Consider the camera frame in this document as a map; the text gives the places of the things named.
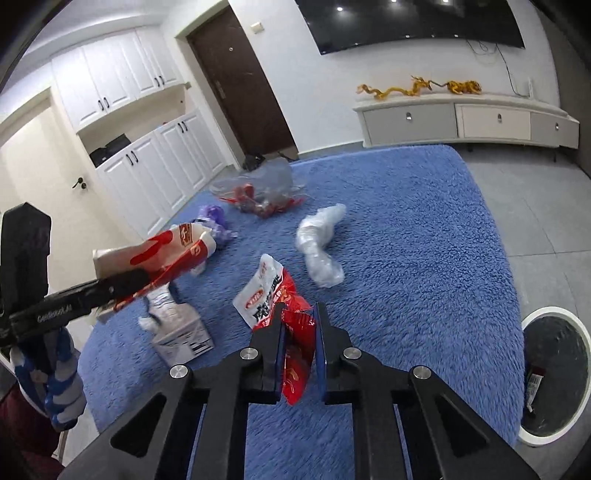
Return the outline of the blue white gloved left hand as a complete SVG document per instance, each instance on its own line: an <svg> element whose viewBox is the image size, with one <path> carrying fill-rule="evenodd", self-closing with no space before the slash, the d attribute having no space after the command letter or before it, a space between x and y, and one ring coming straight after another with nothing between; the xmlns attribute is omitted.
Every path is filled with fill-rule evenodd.
<svg viewBox="0 0 591 480"><path fill-rule="evenodd" d="M25 400L46 417L57 432L72 429L84 413L86 397L78 374L78 354L69 331L62 327L46 334L43 353L50 361L44 373L18 346L10 349L10 362Z"/></svg>

